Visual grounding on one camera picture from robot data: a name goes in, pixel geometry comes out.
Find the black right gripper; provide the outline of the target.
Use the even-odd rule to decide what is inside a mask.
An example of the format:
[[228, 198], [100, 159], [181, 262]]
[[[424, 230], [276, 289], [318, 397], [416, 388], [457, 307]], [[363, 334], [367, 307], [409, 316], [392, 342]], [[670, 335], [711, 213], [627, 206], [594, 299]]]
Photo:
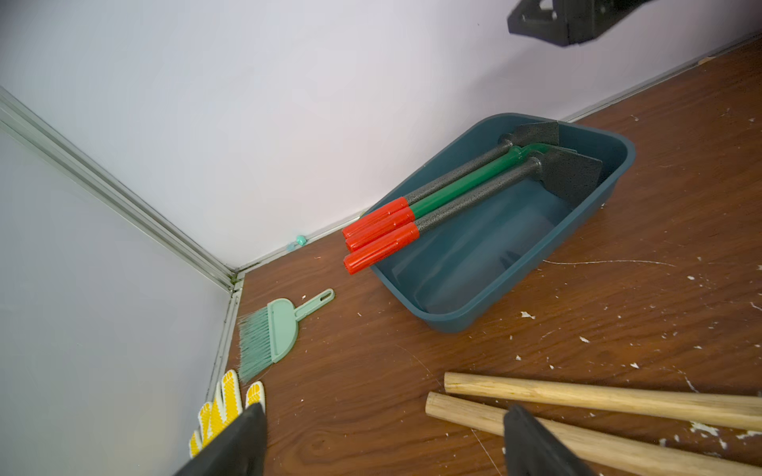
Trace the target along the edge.
[[558, 46], [594, 41], [648, 0], [522, 0], [507, 17], [508, 31]]

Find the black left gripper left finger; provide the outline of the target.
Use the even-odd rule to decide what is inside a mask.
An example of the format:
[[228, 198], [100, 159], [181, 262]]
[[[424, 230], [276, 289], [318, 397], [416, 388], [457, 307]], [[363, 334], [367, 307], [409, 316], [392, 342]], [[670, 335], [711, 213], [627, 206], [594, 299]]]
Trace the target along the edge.
[[267, 448], [264, 407], [253, 404], [236, 418], [176, 476], [263, 475]]

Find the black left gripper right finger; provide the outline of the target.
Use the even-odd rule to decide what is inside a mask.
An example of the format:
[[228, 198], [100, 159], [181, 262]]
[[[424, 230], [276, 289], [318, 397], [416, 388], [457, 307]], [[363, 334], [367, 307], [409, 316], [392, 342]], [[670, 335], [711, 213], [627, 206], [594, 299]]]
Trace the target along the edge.
[[593, 476], [583, 460], [537, 418], [513, 405], [503, 418], [505, 464], [511, 476]]

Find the speckled black metal hoe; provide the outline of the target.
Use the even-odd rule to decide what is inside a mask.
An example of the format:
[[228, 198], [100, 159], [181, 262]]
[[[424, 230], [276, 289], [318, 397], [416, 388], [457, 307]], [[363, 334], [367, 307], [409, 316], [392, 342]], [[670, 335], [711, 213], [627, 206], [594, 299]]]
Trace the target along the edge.
[[386, 216], [392, 215], [406, 206], [419, 202], [441, 188], [452, 184], [456, 180], [459, 180], [506, 155], [512, 147], [523, 147], [532, 143], [544, 143], [557, 146], [560, 140], [559, 137], [560, 128], [558, 121], [541, 121], [518, 125], [512, 133], [501, 135], [497, 141], [497, 145], [491, 150], [470, 160], [453, 171], [444, 174], [444, 176], [436, 178], [436, 180], [432, 180], [432, 182], [429, 182], [428, 184], [424, 184], [424, 186], [417, 188], [414, 192], [410, 192], [410, 194], [406, 194], [406, 196], [402, 196], [402, 198], [397, 198], [396, 200], [381, 206], [381, 208], [361, 216], [359, 220], [343, 229], [345, 241], [349, 242], [353, 236], [359, 234], [362, 230], [365, 230], [365, 228], [369, 228], [371, 224], [380, 221]]

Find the green metal hoe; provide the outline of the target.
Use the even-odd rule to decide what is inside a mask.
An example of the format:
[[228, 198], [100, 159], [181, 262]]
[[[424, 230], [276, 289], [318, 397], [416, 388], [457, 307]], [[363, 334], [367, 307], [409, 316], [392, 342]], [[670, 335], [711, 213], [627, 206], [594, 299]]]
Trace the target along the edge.
[[477, 186], [484, 184], [488, 180], [522, 164], [531, 154], [547, 153], [551, 150], [573, 152], [573, 149], [544, 143], [532, 143], [528, 146], [512, 147], [506, 155], [477, 169], [465, 177], [456, 180], [452, 184], [441, 188], [419, 202], [406, 206], [392, 215], [386, 216], [380, 221], [371, 224], [369, 228], [365, 228], [365, 230], [362, 230], [359, 234], [353, 236], [349, 242], [345, 241], [347, 250], [350, 253], [358, 251], [360, 248], [368, 245], [386, 233], [423, 217], [446, 203], [451, 202], [455, 198], [462, 196], [466, 192], [473, 190]]

